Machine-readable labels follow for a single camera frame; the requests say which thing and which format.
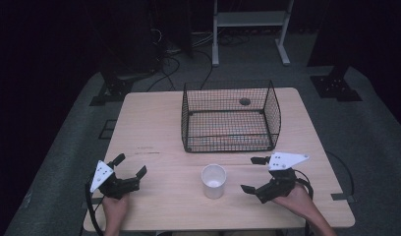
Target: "black curtain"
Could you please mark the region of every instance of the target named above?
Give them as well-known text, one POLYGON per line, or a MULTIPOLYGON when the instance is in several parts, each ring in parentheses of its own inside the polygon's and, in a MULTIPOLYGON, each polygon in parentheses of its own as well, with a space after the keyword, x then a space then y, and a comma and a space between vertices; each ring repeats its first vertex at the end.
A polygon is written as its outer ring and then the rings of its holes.
POLYGON ((96 72, 83 16, 73 0, 0 0, 0 235, 96 72))
POLYGON ((309 66, 362 72, 401 124, 401 1, 331 0, 309 66))

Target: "white metal stand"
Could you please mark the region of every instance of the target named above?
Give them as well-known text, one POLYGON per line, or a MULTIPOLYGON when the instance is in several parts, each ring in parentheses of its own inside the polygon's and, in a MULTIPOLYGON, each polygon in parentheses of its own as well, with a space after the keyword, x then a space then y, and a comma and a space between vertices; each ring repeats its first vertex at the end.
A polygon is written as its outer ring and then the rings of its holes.
POLYGON ((276 38, 276 46, 284 66, 290 65, 289 57, 284 49, 284 38, 289 26, 294 0, 289 0, 286 11, 272 12, 221 12, 218 13, 218 0, 213 9, 213 43, 212 65, 219 66, 218 28, 220 27, 264 27, 282 26, 280 38, 276 38))

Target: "black cable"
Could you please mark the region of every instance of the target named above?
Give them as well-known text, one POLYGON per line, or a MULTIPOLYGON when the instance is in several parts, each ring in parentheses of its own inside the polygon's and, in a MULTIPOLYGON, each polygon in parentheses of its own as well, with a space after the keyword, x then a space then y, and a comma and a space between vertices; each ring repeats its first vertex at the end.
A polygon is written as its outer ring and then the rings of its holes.
MULTIPOLYGON (((236 0, 233 0, 233 1, 232 1, 231 6, 230 6, 229 9, 227 10, 227 12, 233 12, 233 8, 234 8, 234 5, 235 5, 235 2, 236 2, 236 0)), ((243 0, 239 0, 238 6, 237 6, 237 8, 235 9, 235 12, 237 12, 237 11, 240 10, 240 7, 241 7, 241 4, 242 4, 242 3, 243 3, 243 0)), ((225 29, 226 29, 226 28, 221 28, 221 30, 219 31, 218 35, 221 35, 221 33, 225 31, 225 29)), ((203 38, 203 39, 201 39, 201 40, 199 40, 199 41, 197 41, 197 42, 195 42, 195 43, 193 43, 193 44, 192 44, 192 48, 201 47, 201 46, 203 46, 203 45, 210 45, 210 43, 211 43, 211 41, 212 41, 212 39, 213 39, 212 33, 209 32, 209 33, 205 33, 205 34, 208 34, 208 36, 205 37, 205 38, 203 38)), ((239 42, 236 42, 236 43, 227 43, 227 44, 222 44, 222 45, 223 45, 223 46, 237 46, 237 45, 240 45, 240 44, 242 44, 242 43, 246 43, 246 42, 250 41, 250 35, 247 36, 247 40, 243 40, 240 36, 236 36, 236 38, 238 38, 238 39, 240 40, 239 42)), ((176 50, 176 51, 174 51, 174 52, 168 52, 168 54, 169 54, 170 56, 173 56, 173 55, 177 55, 177 54, 179 54, 179 53, 181 53, 181 52, 182 52, 182 50, 178 49, 178 50, 176 50)))
POLYGON ((97 209, 99 208, 100 204, 102 204, 103 199, 105 199, 105 196, 103 196, 103 197, 100 199, 100 202, 99 202, 99 204, 97 204, 97 206, 96 206, 96 208, 95 208, 95 211, 97 211, 97 209))
POLYGON ((246 35, 247 39, 242 39, 240 36, 224 34, 219 37, 218 43, 220 46, 235 47, 235 46, 249 42, 250 35, 251 34, 246 35))
POLYGON ((298 172, 298 173, 301 173, 305 178, 306 178, 306 180, 308 181, 308 183, 311 185, 311 181, 309 180, 309 178, 308 178, 308 176, 306 176, 306 174, 304 174, 302 171, 300 171, 300 170, 294 170, 295 172, 298 172))
POLYGON ((330 152, 328 150, 325 150, 325 152, 328 153, 329 155, 335 157, 344 166, 344 168, 347 171, 348 176, 350 178, 351 190, 350 190, 350 195, 349 196, 353 196, 354 195, 354 191, 355 191, 354 190, 355 189, 355 187, 354 187, 354 178, 353 178, 353 175, 351 174, 350 169, 345 164, 345 162, 341 158, 339 158, 337 155, 335 155, 334 153, 332 153, 332 152, 330 152))
POLYGON ((85 183, 85 196, 86 196, 86 205, 87 205, 87 210, 89 211, 89 216, 90 216, 90 221, 93 224, 93 227, 96 230, 96 233, 99 236, 103 236, 102 230, 99 228, 99 225, 97 224, 96 217, 95 217, 95 209, 93 209, 92 205, 92 199, 90 197, 90 180, 92 179, 93 174, 89 176, 85 183))
MULTIPOLYGON (((311 182, 309 181, 308 176, 306 176, 304 173, 302 173, 299 170, 295 170, 295 171, 301 173, 308 180, 308 181, 306 181, 306 180, 303 180, 303 179, 299 178, 299 179, 296 180, 296 182, 304 185, 308 189, 309 197, 311 198, 311 200, 313 200, 314 199, 314 188, 312 188, 311 182)), ((313 235, 314 235, 314 233, 311 231, 311 226, 309 225, 308 221, 306 220, 306 223, 305 223, 305 236, 313 236, 313 235)))
POLYGON ((164 80, 164 79, 166 79, 166 78, 168 78, 168 80, 169 80, 170 83, 172 84, 172 87, 174 87, 172 81, 170 80, 170 76, 173 75, 173 74, 180 68, 180 62, 179 62, 179 60, 177 60, 176 58, 173 58, 173 57, 168 57, 168 58, 174 60, 174 61, 177 63, 176 69, 174 69, 170 74, 164 73, 164 70, 163 70, 162 72, 163 72, 163 74, 164 74, 165 76, 164 76, 164 77, 161 77, 160 79, 158 79, 157 81, 155 81, 146 91, 150 91, 157 83, 159 83, 160 81, 162 81, 162 80, 164 80))
POLYGON ((209 63, 210 63, 210 69, 209 69, 209 72, 207 73, 207 76, 206 76, 206 78, 203 80, 203 83, 202 83, 202 84, 201 84, 201 86, 200 86, 200 90, 202 90, 202 89, 203 89, 203 87, 204 87, 204 85, 206 84, 206 81, 207 81, 207 79, 209 79, 209 77, 210 77, 210 74, 212 74, 212 70, 213 70, 212 58, 210 58, 210 56, 209 56, 207 53, 205 53, 205 52, 202 52, 202 51, 197 51, 197 50, 194 50, 194 52, 197 52, 197 53, 200 53, 200 54, 203 54, 203 55, 205 55, 205 56, 207 57, 207 59, 209 60, 209 63))

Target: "basket bottom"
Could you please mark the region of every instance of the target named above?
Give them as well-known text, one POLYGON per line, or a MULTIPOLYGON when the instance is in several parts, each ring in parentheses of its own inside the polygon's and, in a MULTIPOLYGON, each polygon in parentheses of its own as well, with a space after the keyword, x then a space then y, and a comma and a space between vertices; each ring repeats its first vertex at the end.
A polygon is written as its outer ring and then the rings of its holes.
POLYGON ((193 112, 186 151, 260 151, 274 146, 261 111, 193 112))

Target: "gray carpet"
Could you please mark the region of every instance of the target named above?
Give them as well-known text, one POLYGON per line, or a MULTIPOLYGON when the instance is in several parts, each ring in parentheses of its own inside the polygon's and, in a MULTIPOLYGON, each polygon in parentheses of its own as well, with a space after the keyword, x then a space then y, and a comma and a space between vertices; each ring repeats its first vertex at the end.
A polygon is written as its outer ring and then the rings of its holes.
MULTIPOLYGON (((355 181, 355 203, 350 204, 356 224, 337 229, 339 235, 401 235, 401 126, 377 97, 370 81, 350 68, 345 76, 363 101, 338 102, 320 98, 310 76, 326 75, 330 67, 308 68, 307 62, 315 42, 314 34, 288 34, 285 46, 291 65, 284 67, 274 45, 274 35, 252 36, 250 41, 220 49, 220 66, 214 68, 209 81, 267 80, 277 88, 296 88, 311 116, 323 147, 347 164, 355 181)), ((197 48, 210 55, 210 45, 197 48)), ((195 52, 191 59, 174 56, 180 67, 150 91, 182 90, 185 82, 205 80, 210 61, 195 52)), ((164 61, 164 71, 172 72, 177 64, 164 61)), ((146 91, 163 77, 157 73, 135 83, 133 92, 146 91)), ((109 140, 99 134, 109 119, 116 119, 121 102, 89 106, 103 84, 100 74, 89 79, 72 107, 63 127, 36 174, 28 198, 13 218, 6 235, 95 235, 84 232, 86 214, 84 183, 103 159, 109 140)), ((344 190, 351 191, 349 176, 343 165, 328 155, 344 190)), ((138 235, 140 233, 122 233, 138 235)), ((302 229, 288 235, 303 235, 302 229)))

